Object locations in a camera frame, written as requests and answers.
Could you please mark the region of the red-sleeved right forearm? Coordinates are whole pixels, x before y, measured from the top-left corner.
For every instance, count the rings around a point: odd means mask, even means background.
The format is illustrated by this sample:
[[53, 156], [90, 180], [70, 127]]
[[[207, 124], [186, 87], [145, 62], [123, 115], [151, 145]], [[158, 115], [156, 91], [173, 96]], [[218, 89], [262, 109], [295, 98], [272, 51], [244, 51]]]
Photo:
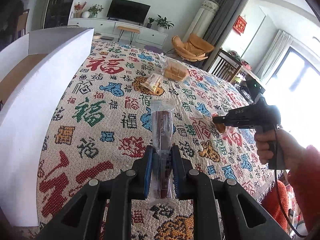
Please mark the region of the red-sleeved right forearm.
[[319, 152], [308, 146], [298, 169], [289, 173], [289, 183], [295, 192], [306, 229], [319, 223]]

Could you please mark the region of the person's right hand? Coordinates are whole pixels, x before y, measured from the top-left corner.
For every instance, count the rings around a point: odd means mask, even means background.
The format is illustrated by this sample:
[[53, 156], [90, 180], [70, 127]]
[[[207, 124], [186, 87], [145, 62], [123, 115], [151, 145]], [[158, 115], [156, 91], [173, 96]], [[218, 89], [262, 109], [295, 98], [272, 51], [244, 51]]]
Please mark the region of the person's right hand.
[[283, 129], [256, 133], [254, 136], [257, 154], [262, 164], [269, 163], [276, 155], [280, 155], [283, 164], [281, 169], [296, 170], [306, 157], [306, 148]]

